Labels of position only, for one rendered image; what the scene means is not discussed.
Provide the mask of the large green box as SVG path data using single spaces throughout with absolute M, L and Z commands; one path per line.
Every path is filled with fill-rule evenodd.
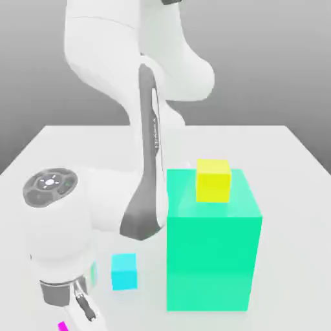
M 196 171 L 167 172 L 167 310 L 248 310 L 262 213 L 240 169 L 227 203 L 196 201 Z

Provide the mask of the small cyan cube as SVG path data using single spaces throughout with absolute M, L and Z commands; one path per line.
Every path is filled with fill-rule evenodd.
M 135 253 L 112 255 L 111 283 L 113 290 L 134 290 L 138 288 L 138 271 Z

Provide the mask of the small yellow cube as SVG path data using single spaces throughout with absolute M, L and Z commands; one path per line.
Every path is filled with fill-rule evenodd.
M 227 203 L 230 200 L 230 189 L 231 169 L 227 160 L 197 160 L 197 202 Z

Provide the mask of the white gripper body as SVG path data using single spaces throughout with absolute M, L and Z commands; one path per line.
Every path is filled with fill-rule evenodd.
M 87 318 L 85 312 L 79 306 L 66 306 L 65 311 L 78 331 L 109 331 L 104 317 L 98 311 L 94 313 L 96 317 L 91 320 Z

